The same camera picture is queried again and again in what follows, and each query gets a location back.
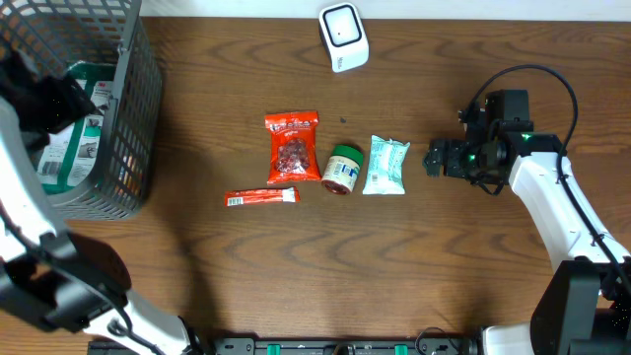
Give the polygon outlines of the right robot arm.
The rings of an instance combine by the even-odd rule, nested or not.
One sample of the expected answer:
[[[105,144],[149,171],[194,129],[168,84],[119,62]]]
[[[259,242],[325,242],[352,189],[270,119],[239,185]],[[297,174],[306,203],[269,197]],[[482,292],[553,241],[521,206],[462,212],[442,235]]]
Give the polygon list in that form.
[[[487,190],[507,186],[526,207],[554,275],[530,320],[484,328],[460,354],[627,354],[630,253],[605,228],[554,134],[513,131],[431,142],[428,175]]]

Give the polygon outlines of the green 3M product package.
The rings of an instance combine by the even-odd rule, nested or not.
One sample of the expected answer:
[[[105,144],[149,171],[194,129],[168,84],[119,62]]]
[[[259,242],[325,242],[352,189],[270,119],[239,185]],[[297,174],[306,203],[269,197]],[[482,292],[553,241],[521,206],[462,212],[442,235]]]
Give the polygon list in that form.
[[[88,95],[97,110],[78,119],[57,134],[34,157],[36,175],[49,194],[70,191],[83,182],[96,164],[97,154],[109,107],[115,66],[78,62],[69,69],[70,76]]]

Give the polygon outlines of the red snack bag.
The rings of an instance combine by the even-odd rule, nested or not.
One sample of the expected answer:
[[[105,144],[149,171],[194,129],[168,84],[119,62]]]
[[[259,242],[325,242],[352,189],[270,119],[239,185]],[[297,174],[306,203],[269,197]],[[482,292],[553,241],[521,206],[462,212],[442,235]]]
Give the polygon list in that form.
[[[271,139],[267,183],[321,180],[316,159],[317,112],[268,114],[264,122]]]

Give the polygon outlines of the red stick packet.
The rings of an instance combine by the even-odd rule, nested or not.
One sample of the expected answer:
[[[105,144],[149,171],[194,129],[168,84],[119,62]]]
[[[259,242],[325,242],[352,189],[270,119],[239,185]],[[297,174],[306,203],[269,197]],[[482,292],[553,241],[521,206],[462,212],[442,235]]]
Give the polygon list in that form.
[[[227,207],[267,203],[298,203],[300,201],[300,193],[295,187],[248,189],[225,193],[225,205]]]

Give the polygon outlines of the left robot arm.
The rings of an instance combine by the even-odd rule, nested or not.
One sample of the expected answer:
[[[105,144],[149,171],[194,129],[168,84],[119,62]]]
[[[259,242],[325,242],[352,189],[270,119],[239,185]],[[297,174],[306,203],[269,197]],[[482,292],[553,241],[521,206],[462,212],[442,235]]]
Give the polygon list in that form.
[[[210,354],[180,317],[136,293],[109,245],[74,233],[52,207],[31,161],[52,133],[91,114],[70,76],[37,74],[20,51],[1,51],[1,308],[45,331],[112,340],[137,354]]]

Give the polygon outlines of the green-lid seasoning jar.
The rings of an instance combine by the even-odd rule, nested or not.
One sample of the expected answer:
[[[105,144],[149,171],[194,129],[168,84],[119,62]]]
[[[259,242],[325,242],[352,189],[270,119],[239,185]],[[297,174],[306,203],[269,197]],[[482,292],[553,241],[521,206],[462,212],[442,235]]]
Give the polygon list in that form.
[[[350,194],[363,166],[363,153],[348,145],[336,145],[328,159],[321,184],[329,192]]]

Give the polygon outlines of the teal tissue packet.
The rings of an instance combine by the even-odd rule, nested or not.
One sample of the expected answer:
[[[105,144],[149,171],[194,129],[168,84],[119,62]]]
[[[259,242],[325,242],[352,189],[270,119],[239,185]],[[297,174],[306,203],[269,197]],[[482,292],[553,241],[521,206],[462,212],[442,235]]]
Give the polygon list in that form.
[[[385,140],[377,135],[371,137],[371,149],[365,195],[404,195],[402,166],[410,143],[392,139]]]

